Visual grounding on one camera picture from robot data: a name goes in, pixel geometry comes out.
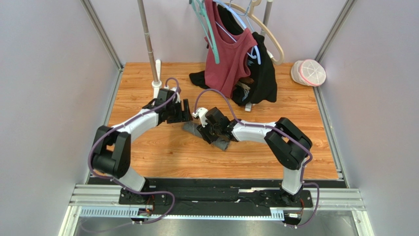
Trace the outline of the grey cloth napkin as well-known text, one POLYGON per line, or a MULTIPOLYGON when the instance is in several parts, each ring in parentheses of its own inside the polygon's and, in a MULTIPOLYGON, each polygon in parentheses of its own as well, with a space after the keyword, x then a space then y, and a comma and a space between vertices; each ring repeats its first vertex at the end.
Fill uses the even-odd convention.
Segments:
MULTIPOLYGON (((200 139, 204 139, 203 136, 201 135, 201 133, 198 131, 197 127, 198 127, 198 124, 196 124, 192 121, 189 121, 189 122, 186 122, 183 125, 182 130, 194 135, 195 137, 198 137, 200 139)), ((218 138, 216 141, 210 142, 210 145, 213 145, 214 147, 217 147, 222 151, 226 151, 229 144, 230 144, 230 142, 227 142, 227 141, 225 141, 221 138, 218 138)))

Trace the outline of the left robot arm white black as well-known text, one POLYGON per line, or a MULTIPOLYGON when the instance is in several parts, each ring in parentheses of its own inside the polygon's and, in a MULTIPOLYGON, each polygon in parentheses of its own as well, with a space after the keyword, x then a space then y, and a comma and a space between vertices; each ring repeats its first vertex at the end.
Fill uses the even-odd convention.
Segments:
POLYGON ((101 178, 115 181, 123 188, 137 193, 146 185, 146 178, 131 166, 131 144, 145 132, 161 123, 183 123, 192 120, 188 99, 180 98, 180 89, 160 89, 157 97, 133 117, 112 127, 97 129, 88 166, 101 178))

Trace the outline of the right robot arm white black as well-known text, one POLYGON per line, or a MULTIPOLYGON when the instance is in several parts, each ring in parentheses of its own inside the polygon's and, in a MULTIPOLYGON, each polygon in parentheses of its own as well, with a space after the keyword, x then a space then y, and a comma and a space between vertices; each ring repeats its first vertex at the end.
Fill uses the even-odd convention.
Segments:
POLYGON ((196 130, 209 144, 249 141, 267 145, 284 169, 282 200, 299 202, 312 142, 288 118, 269 123, 248 122, 228 119, 218 108, 199 108, 192 117, 200 121, 196 130))

